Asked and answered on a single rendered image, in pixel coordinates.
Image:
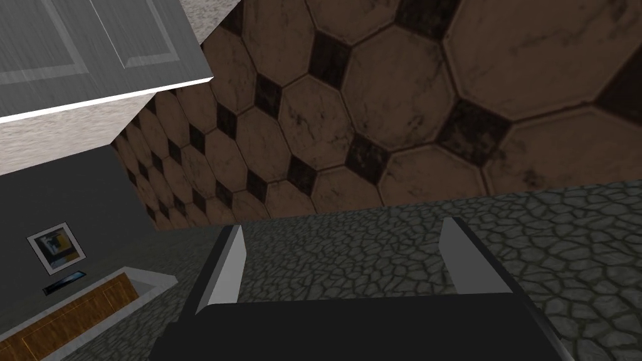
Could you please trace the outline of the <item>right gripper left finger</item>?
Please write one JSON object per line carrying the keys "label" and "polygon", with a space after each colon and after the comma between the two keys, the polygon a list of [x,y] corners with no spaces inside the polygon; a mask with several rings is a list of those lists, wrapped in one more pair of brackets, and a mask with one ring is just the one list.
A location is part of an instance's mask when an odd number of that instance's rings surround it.
{"label": "right gripper left finger", "polygon": [[208,305],[236,303],[246,256],[242,227],[225,226],[201,268],[180,316],[193,317]]}

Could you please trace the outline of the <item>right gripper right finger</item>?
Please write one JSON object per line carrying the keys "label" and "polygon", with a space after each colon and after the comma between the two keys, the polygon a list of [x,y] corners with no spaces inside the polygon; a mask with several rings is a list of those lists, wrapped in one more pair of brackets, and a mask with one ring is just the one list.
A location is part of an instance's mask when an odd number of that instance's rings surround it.
{"label": "right gripper right finger", "polygon": [[438,241],[456,292],[485,303],[530,303],[531,299],[460,217],[443,219]]}

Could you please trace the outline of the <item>wooden sideboard with white top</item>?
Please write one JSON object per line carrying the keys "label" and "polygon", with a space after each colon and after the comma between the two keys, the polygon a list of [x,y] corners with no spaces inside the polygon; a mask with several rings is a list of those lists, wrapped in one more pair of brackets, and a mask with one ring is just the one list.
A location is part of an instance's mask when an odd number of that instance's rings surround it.
{"label": "wooden sideboard with white top", "polygon": [[0,361],[61,361],[176,284],[172,275],[118,269],[0,335]]}

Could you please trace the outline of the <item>framed picture on wall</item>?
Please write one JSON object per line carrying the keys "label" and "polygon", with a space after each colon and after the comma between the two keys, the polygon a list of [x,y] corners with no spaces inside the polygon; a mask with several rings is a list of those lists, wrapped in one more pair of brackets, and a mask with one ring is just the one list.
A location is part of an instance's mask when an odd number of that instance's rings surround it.
{"label": "framed picture on wall", "polygon": [[86,258],[65,222],[26,239],[49,275],[54,275]]}

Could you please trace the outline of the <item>grey panelled wall cupboard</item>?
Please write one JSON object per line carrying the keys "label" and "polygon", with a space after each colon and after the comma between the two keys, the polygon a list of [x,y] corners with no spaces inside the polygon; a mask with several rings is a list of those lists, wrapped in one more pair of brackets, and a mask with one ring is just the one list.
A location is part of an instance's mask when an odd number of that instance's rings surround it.
{"label": "grey panelled wall cupboard", "polygon": [[179,0],[0,0],[0,123],[212,77]]}

